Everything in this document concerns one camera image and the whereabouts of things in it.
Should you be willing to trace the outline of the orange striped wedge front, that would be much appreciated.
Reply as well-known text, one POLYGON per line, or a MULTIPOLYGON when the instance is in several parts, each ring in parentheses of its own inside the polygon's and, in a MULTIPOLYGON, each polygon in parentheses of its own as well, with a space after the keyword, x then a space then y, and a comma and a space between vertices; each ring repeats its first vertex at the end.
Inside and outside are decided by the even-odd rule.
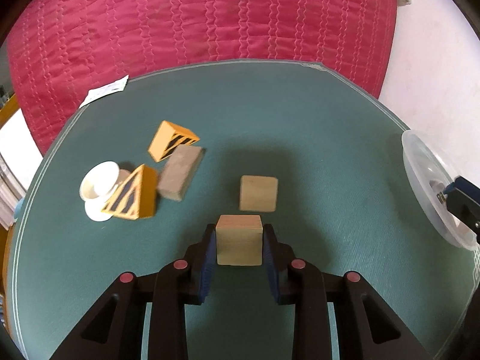
POLYGON ((155 215, 157 198, 157 171, 145 164, 114 191, 101 211, 121 219, 137 220, 155 215))

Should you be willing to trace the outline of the white paper sheet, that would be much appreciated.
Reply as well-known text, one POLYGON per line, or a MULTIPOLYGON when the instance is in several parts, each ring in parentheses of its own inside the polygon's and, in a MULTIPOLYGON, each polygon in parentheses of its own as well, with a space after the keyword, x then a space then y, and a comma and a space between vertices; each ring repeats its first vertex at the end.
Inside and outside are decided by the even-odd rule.
POLYGON ((115 80, 110 84, 103 85, 98 88, 92 88, 88 91, 85 99, 83 102, 78 106, 78 108, 82 108, 84 106, 87 106, 91 102, 94 102, 96 100, 99 100, 105 96, 108 96, 110 94, 115 94, 118 92, 122 92, 125 90, 125 86, 128 83, 129 75, 126 75, 119 80, 115 80))

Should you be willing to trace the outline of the white patterned curtain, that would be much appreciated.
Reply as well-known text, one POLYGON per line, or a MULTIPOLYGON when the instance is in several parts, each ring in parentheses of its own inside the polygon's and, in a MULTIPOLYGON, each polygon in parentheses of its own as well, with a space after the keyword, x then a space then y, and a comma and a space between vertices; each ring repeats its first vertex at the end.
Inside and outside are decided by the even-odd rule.
POLYGON ((25 197, 26 189, 18 181, 7 165, 5 159, 0 157, 0 223, 5 229, 15 222, 18 214, 16 208, 25 197))

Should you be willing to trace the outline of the brown wooden block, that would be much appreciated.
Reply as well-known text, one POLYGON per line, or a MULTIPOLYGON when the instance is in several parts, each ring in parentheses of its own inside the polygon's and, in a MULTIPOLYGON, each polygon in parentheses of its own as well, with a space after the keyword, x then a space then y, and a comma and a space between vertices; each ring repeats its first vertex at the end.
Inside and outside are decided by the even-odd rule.
POLYGON ((160 196, 176 202, 182 201, 204 153, 204 148, 200 146, 176 147, 160 172, 157 184, 157 192, 160 196))

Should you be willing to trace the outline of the wooden window sill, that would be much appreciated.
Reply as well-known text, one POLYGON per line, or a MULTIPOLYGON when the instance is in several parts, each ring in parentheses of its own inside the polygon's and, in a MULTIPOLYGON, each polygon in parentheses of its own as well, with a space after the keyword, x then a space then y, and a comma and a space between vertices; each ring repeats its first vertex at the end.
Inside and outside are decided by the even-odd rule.
POLYGON ((18 104, 17 96, 12 94, 0 109, 0 128, 3 128, 19 109, 20 105, 18 104))

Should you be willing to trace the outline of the tan wooden wedge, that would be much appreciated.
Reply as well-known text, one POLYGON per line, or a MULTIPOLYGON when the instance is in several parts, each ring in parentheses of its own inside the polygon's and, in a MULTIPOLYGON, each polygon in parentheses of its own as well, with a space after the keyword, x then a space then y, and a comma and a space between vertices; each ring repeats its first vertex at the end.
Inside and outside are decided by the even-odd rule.
POLYGON ((263 224, 259 215, 222 214, 216 223, 216 261, 220 266, 262 265, 263 224))

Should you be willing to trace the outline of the red quilted blanket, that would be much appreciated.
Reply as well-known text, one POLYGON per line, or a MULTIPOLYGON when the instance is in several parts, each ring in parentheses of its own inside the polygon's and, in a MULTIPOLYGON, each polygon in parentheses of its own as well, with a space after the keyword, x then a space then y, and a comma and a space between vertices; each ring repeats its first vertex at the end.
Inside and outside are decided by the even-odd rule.
POLYGON ((397 0, 33 0, 7 37, 10 77, 47 152, 88 91, 227 59, 323 63, 373 96, 397 0))

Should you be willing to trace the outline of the beige wooden wedge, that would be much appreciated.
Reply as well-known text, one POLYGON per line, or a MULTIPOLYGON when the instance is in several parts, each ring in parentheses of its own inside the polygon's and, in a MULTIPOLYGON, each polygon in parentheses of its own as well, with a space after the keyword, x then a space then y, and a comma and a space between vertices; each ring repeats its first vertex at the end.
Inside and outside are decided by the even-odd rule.
POLYGON ((270 213, 277 207, 278 179, 271 176, 243 175, 240 179, 240 211, 270 213))

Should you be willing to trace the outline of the clear plastic bowl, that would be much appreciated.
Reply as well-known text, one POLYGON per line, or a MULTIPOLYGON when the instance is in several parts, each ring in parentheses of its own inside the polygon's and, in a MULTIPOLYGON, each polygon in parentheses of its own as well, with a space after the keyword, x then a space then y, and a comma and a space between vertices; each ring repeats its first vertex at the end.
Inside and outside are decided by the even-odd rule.
POLYGON ((403 165, 411 189, 427 219, 442 238, 458 248, 479 248, 475 233, 447 209, 446 187, 462 176, 448 155, 425 134, 403 132, 403 165))

